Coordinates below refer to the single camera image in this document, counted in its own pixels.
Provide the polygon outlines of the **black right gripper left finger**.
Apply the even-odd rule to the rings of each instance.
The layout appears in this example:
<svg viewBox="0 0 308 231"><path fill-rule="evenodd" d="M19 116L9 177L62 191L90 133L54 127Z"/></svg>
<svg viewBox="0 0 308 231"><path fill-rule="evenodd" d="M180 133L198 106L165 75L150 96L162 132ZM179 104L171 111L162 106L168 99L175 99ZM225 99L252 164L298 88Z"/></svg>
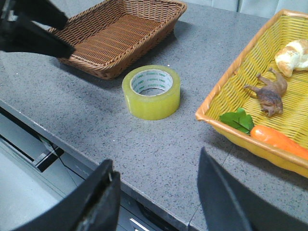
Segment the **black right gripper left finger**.
<svg viewBox="0 0 308 231"><path fill-rule="evenodd" d="M104 160L65 199L19 231L114 231L120 209L120 174Z"/></svg>

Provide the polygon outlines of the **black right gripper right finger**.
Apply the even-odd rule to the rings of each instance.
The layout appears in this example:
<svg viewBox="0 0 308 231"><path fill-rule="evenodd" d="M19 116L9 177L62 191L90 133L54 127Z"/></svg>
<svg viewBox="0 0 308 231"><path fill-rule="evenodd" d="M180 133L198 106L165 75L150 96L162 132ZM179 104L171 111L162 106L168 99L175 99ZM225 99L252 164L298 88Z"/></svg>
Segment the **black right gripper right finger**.
<svg viewBox="0 0 308 231"><path fill-rule="evenodd" d="M210 231L306 231L308 225L274 207L227 172L203 147L197 187Z"/></svg>

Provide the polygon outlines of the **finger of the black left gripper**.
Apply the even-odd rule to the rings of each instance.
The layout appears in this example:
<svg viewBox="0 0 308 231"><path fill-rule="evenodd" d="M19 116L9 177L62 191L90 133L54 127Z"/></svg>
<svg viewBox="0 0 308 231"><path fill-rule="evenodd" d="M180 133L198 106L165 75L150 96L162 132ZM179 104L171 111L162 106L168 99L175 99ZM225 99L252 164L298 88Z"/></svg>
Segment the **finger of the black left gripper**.
<svg viewBox="0 0 308 231"><path fill-rule="evenodd" d="M1 19L0 49L5 52L29 52L69 58L75 48L20 15L15 21Z"/></svg>
<svg viewBox="0 0 308 231"><path fill-rule="evenodd" d="M68 17L60 11L50 0L14 0L13 13L16 16L25 16L53 28L64 29Z"/></svg>

